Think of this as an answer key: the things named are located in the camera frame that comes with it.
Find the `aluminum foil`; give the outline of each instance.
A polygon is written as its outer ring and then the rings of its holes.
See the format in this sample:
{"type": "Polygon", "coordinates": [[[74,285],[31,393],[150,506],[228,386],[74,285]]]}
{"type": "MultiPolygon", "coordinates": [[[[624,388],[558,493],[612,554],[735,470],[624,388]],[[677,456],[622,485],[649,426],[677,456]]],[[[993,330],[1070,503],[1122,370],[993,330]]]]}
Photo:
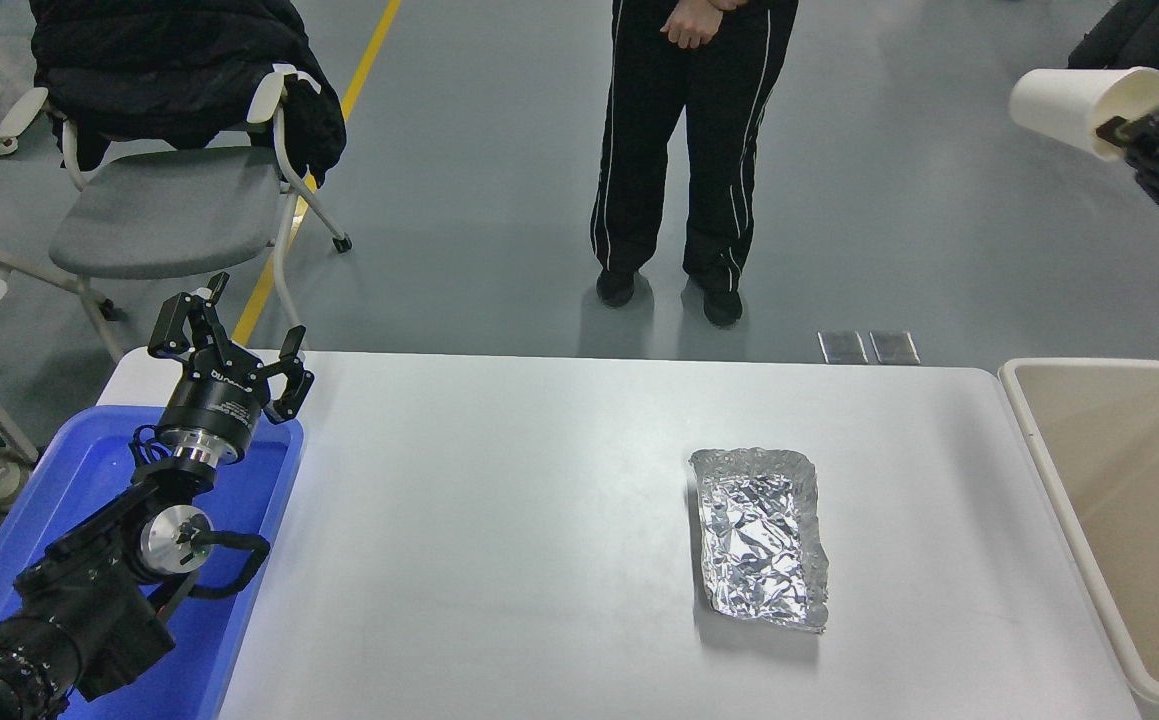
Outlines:
{"type": "Polygon", "coordinates": [[[815,465],[790,450],[701,450],[701,566],[722,614],[822,633],[828,557],[818,537],[815,465]]]}

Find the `black pants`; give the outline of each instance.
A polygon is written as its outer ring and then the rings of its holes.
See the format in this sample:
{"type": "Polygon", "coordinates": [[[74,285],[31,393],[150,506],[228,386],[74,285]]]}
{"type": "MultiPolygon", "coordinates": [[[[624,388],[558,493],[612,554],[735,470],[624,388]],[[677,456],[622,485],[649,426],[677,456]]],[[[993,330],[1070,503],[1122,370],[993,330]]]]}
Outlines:
{"type": "Polygon", "coordinates": [[[752,247],[757,128],[797,3],[736,10],[710,44],[680,50],[659,29],[671,0],[615,0],[614,68],[592,211],[602,268],[636,272],[655,254],[666,143],[685,108],[690,218],[681,268],[706,290],[736,290],[752,247]]]}

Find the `white stripe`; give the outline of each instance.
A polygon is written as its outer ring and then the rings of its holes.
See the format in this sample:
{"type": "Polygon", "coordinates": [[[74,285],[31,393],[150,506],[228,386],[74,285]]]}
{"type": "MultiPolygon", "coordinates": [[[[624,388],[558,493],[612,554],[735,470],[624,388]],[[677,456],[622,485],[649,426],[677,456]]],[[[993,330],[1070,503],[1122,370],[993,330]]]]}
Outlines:
{"type": "Polygon", "coordinates": [[[766,85],[766,67],[770,65],[770,10],[766,10],[766,58],[761,60],[761,78],[757,81],[757,94],[752,96],[752,109],[748,110],[748,125],[743,131],[743,147],[739,147],[739,189],[743,191],[744,227],[752,223],[752,209],[748,208],[748,188],[743,184],[743,165],[748,158],[748,133],[752,132],[752,118],[757,115],[757,100],[761,99],[761,86],[766,85]]]}
{"type": "MultiPolygon", "coordinates": [[[[734,249],[734,247],[727,247],[727,250],[730,252],[730,264],[735,266],[734,271],[738,272],[739,271],[739,263],[736,263],[736,261],[735,261],[735,249],[734,249]]],[[[735,277],[734,277],[734,272],[731,272],[730,274],[730,290],[734,290],[734,289],[735,289],[735,277]]]]}
{"type": "Polygon", "coordinates": [[[735,208],[735,186],[732,184],[730,186],[729,192],[730,192],[730,210],[735,214],[735,237],[738,238],[742,237],[743,231],[739,230],[739,209],[735,208]]]}
{"type": "MultiPolygon", "coordinates": [[[[624,0],[619,0],[619,10],[615,10],[615,39],[611,42],[610,48],[610,95],[607,96],[607,102],[610,106],[610,161],[606,163],[606,192],[605,197],[602,197],[602,228],[606,231],[606,269],[610,269],[610,184],[611,179],[615,176],[615,59],[619,58],[619,26],[624,22],[624,0]]],[[[593,228],[593,238],[597,237],[597,231],[593,228]]]]}

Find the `paper cup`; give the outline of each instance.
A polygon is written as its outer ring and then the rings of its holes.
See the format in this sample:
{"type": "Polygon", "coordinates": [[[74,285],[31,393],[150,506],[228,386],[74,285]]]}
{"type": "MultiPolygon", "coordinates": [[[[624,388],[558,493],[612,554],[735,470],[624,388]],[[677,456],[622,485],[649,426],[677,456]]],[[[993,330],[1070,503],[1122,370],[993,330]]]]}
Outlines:
{"type": "Polygon", "coordinates": [[[1103,160],[1124,152],[1095,137],[1114,117],[1128,121],[1159,108],[1159,70],[1033,70],[1009,93],[1009,118],[1103,160]]]}

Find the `black shoe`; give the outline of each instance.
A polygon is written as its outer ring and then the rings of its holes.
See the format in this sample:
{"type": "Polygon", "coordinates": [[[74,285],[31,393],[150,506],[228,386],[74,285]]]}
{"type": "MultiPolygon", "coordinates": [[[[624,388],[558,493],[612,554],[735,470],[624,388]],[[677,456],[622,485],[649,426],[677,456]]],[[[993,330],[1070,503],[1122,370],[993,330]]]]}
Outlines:
{"type": "Polygon", "coordinates": [[[610,307],[622,307],[633,299],[633,274],[602,270],[597,275],[597,296],[610,307]]]}
{"type": "Polygon", "coordinates": [[[734,290],[704,292],[704,315],[716,327],[729,328],[735,320],[743,317],[743,300],[739,300],[739,292],[734,290]]]}

